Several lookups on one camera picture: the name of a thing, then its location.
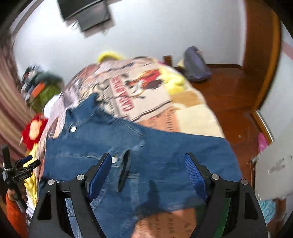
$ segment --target jacket button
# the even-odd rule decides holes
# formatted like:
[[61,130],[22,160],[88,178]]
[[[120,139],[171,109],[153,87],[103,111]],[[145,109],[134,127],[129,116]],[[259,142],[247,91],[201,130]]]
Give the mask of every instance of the jacket button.
[[71,127],[70,131],[73,133],[76,131],[76,126]]
[[112,163],[116,163],[118,161],[118,157],[114,156],[112,157]]

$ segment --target purple bag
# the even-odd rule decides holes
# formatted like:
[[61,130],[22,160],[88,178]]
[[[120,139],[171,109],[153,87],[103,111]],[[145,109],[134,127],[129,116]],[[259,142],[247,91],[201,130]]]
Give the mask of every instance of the purple bag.
[[211,71],[199,53],[199,49],[190,46],[184,53],[184,76],[192,82],[200,82],[211,76]]

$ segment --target orange sleeve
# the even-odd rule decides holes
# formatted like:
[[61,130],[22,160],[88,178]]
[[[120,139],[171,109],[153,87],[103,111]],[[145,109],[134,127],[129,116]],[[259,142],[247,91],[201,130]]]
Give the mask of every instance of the orange sleeve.
[[16,232],[21,236],[21,238],[27,238],[28,230],[26,228],[25,214],[22,213],[16,204],[8,199],[6,194],[6,212],[7,218]]

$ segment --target bedsheet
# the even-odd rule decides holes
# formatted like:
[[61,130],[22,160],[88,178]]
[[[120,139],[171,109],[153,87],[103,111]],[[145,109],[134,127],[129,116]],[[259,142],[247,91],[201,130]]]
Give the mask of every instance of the bedsheet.
[[[42,175],[46,139],[59,135],[66,109],[78,106],[93,92],[99,93],[99,103],[115,117],[158,130],[224,138],[203,95],[186,79],[180,83],[180,92],[167,90],[165,78],[174,75],[183,77],[149,57],[105,61],[81,70],[52,108],[36,151],[36,159],[42,161],[40,170],[34,171],[36,178]],[[136,224],[132,237],[189,237],[196,226],[196,216],[193,209],[150,216]]]

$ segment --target red plush toy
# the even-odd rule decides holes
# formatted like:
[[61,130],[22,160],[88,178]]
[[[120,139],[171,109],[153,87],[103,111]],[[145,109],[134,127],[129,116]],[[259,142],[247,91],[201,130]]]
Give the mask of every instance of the red plush toy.
[[21,132],[22,142],[28,150],[32,150],[35,143],[40,141],[41,135],[45,129],[48,119],[43,114],[36,114],[25,129]]

